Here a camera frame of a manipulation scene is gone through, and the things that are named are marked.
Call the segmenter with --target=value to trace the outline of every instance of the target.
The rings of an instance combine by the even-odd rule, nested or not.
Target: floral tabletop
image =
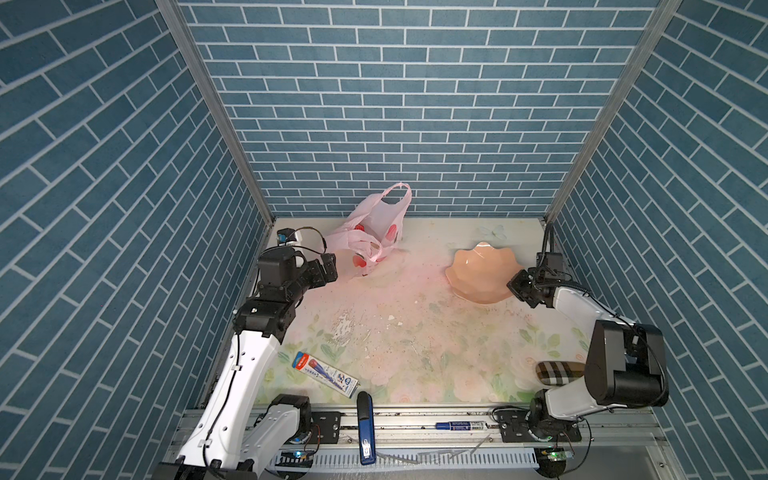
[[[323,232],[340,223],[279,222],[276,229],[310,225]],[[299,351],[356,377],[359,389],[382,403],[528,401],[543,387],[537,362],[585,361],[591,326],[514,297],[471,303],[445,278],[454,252],[481,241],[510,247],[520,264],[531,266],[541,248],[537,220],[406,218],[403,231],[399,250],[368,276],[354,276],[350,252],[337,253],[339,280],[305,295],[257,404],[280,393],[354,403],[293,369]]]

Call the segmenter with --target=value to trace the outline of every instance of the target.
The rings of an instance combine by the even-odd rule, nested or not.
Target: table surface
[[[310,226],[330,233],[341,223],[284,218],[273,232]],[[302,234],[305,245],[322,249],[314,232]],[[523,267],[534,266],[542,235],[536,219],[405,218],[399,249],[370,275],[356,276],[352,253],[337,252],[339,280],[304,296],[256,403],[279,393],[354,402],[293,369],[299,351],[356,377],[374,402],[528,401],[543,388],[536,363],[585,361],[592,326],[514,297],[492,305],[463,300],[445,268],[456,250],[482,241],[510,247]]]

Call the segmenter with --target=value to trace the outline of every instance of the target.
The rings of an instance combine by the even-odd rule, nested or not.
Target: peach bowl
[[[445,276],[457,296],[488,305],[512,296],[507,282],[520,270],[512,250],[481,242],[473,250],[457,251]]]

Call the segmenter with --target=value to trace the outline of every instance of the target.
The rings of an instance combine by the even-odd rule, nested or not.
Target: pink plastic bag
[[[383,198],[397,187],[408,189],[402,199],[390,205]],[[349,249],[356,253],[355,266],[362,274],[371,273],[373,267],[384,260],[402,237],[402,218],[411,204],[411,187],[400,182],[380,194],[369,195],[360,202],[344,224],[326,236],[328,251]]]

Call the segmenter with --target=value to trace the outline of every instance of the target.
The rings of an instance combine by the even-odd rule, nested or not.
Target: metal corner post
[[[230,116],[227,114],[221,97],[217,93],[214,81],[208,74],[203,57],[200,55],[200,51],[197,50],[197,44],[194,38],[192,38],[192,31],[189,25],[187,25],[187,21],[184,19],[184,13],[182,13],[177,0],[155,1],[160,9],[160,14],[163,15],[163,20],[168,25],[171,36],[176,41],[176,46],[179,48],[181,56],[184,57],[184,61],[190,69],[190,74],[192,74],[200,94],[203,95],[203,99],[216,122],[216,126],[219,127],[219,132],[232,154],[237,170],[240,171],[240,175],[243,177],[248,191],[250,191],[253,201],[256,202],[256,206],[259,212],[261,212],[266,227],[269,230],[274,223],[274,216],[259,188],[256,177],[253,175],[245,150],[243,150],[243,145],[240,143],[240,139],[237,138],[237,133],[235,133]]]
[[[637,46],[632,50],[627,64],[621,75],[616,80],[616,85],[608,96],[608,100],[605,102],[605,106],[600,111],[600,114],[594,121],[592,130],[587,134],[584,139],[584,144],[581,145],[581,150],[576,155],[574,163],[571,166],[570,171],[563,178],[563,183],[560,189],[555,194],[552,203],[547,209],[545,214],[545,220],[547,223],[554,221],[559,215],[571,192],[576,188],[581,174],[589,165],[592,159],[592,155],[597,150],[598,145],[608,132],[608,128],[613,123],[616,114],[619,112],[619,108],[624,103],[624,99],[629,95],[632,85],[640,76],[643,71],[645,63],[650,58],[650,54],[653,53],[656,44],[661,40],[661,35],[664,30],[667,29],[674,13],[677,12],[677,8],[680,6],[682,0],[660,0],[658,6],[654,10],[648,19],[648,23],[643,30],[643,34],[640,37],[640,41]]]

